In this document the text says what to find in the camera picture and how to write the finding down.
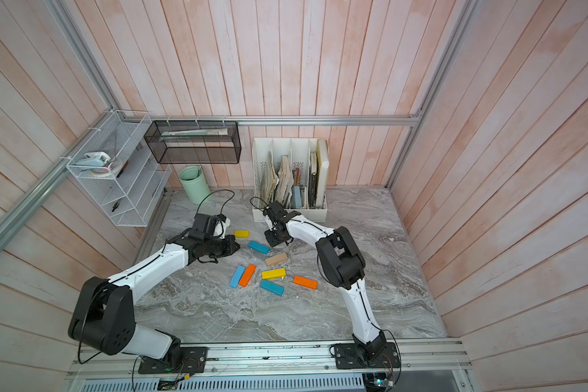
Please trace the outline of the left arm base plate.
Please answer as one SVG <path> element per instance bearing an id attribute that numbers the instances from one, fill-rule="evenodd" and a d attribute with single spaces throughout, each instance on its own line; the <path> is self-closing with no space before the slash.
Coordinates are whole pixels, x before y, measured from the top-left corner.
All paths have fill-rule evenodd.
<path id="1" fill-rule="evenodd" d="M 175 346 L 162 359 L 145 357 L 137 372 L 145 375 L 202 373 L 205 369 L 207 353 L 206 346 Z"/>

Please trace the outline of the light blue wooden block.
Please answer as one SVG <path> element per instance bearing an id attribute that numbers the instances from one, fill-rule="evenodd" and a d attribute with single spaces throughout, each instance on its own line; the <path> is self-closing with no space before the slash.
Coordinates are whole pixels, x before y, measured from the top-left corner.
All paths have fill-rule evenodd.
<path id="1" fill-rule="evenodd" d="M 242 279 L 244 273 L 245 273 L 246 268 L 244 266 L 237 266 L 233 277 L 230 280 L 230 284 L 229 286 L 231 288 L 236 288 L 239 285 L 239 281 Z"/>

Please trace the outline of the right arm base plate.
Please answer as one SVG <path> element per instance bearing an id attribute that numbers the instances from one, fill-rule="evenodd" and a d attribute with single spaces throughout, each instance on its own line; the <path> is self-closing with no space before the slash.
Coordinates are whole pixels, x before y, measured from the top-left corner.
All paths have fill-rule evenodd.
<path id="1" fill-rule="evenodd" d="M 383 348 L 377 347 L 373 354 L 356 343 L 334 344 L 329 349 L 335 364 L 341 370 L 388 369 L 398 371 L 401 360 L 396 344 L 387 342 Z"/>

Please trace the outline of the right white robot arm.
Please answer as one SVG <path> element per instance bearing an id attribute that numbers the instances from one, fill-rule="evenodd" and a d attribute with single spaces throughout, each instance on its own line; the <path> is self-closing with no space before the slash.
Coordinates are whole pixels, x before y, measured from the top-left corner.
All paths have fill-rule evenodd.
<path id="1" fill-rule="evenodd" d="M 387 343 L 372 312 L 365 284 L 363 253 L 351 232 L 341 226 L 331 229 L 312 222 L 300 212 L 288 212 L 278 202 L 263 208 L 268 225 L 265 232 L 269 245 L 289 244 L 300 240 L 317 251 L 317 264 L 322 276 L 339 289 L 351 317 L 356 353 L 366 361 L 376 359 Z"/>

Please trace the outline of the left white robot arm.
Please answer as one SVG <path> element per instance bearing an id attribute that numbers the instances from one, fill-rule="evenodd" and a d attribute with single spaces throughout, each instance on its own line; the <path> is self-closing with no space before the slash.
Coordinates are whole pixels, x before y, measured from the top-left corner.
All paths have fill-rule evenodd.
<path id="1" fill-rule="evenodd" d="M 135 354 L 166 368 L 178 368 L 181 343 L 173 335 L 137 324 L 134 305 L 150 289 L 194 262 L 217 263 L 240 250 L 226 233 L 223 214 L 198 213 L 193 225 L 173 236 L 151 256 L 109 278 L 93 277 L 83 284 L 68 327 L 70 338 L 102 354 Z"/>

